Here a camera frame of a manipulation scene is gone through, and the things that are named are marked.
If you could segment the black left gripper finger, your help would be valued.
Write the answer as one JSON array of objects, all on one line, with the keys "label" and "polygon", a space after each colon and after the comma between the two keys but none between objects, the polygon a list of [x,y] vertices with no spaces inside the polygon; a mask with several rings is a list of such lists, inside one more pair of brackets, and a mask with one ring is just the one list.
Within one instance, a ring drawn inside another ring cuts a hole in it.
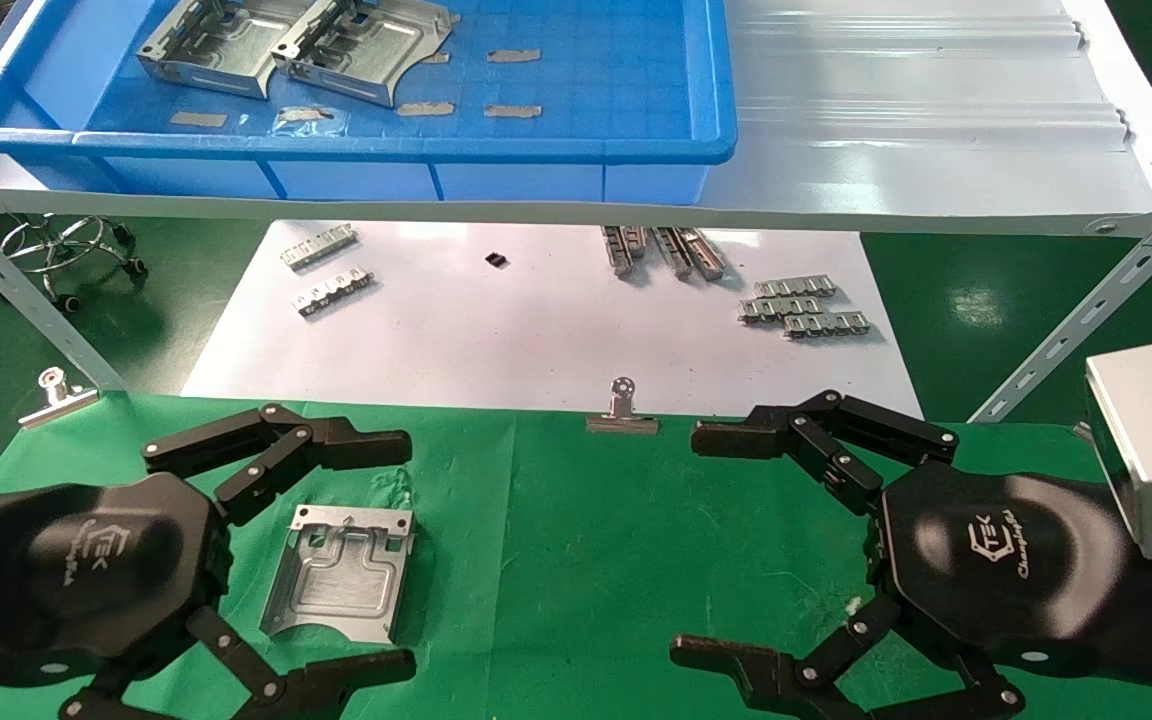
[{"label": "black left gripper finger", "polygon": [[[184,621],[189,638],[247,688],[248,698],[233,719],[339,719],[361,689],[407,682],[417,669],[414,652],[388,650],[306,664],[282,675],[233,626],[205,606]],[[169,714],[128,705],[128,667],[109,664],[58,710],[60,719],[169,719]]]},{"label": "black left gripper finger", "polygon": [[279,404],[179,430],[143,447],[147,471],[182,479],[242,462],[214,497],[218,511],[236,526],[255,520],[314,469],[391,468],[412,456],[404,430],[361,432],[344,416],[306,418]]}]

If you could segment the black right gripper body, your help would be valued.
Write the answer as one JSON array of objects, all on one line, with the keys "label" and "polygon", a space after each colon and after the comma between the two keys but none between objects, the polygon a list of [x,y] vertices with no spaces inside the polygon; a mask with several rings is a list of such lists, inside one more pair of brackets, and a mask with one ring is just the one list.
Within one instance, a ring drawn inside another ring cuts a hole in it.
[{"label": "black right gripper body", "polygon": [[1139,650],[1132,538],[1105,484],[929,462],[879,503],[896,632],[942,667],[978,652],[1034,673],[1124,673]]}]

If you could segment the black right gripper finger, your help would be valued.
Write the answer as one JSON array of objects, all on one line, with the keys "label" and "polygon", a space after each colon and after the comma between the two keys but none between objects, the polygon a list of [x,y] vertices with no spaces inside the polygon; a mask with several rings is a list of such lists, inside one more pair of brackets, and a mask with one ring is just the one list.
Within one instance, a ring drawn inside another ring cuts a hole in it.
[{"label": "black right gripper finger", "polygon": [[851,514],[873,516],[881,500],[882,478],[854,454],[852,447],[910,468],[929,461],[950,464],[957,435],[836,389],[823,391],[797,406],[755,406],[742,420],[699,420],[691,432],[696,455],[790,457]]},{"label": "black right gripper finger", "polygon": [[732,679],[749,708],[795,719],[1014,719],[1026,708],[1020,689],[998,673],[983,653],[957,653],[952,660],[964,687],[918,700],[865,710],[838,688],[838,679],[896,629],[905,606],[877,594],[831,632],[804,659],[776,647],[702,635],[677,634],[669,659],[681,667]]}]

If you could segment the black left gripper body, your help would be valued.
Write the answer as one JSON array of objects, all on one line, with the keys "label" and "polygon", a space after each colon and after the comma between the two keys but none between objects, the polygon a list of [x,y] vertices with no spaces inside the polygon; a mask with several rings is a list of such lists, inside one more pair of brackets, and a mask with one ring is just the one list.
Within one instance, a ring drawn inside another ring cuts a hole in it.
[{"label": "black left gripper body", "polygon": [[0,687],[151,679],[194,647],[233,561],[227,521],[173,473],[0,493]]}]

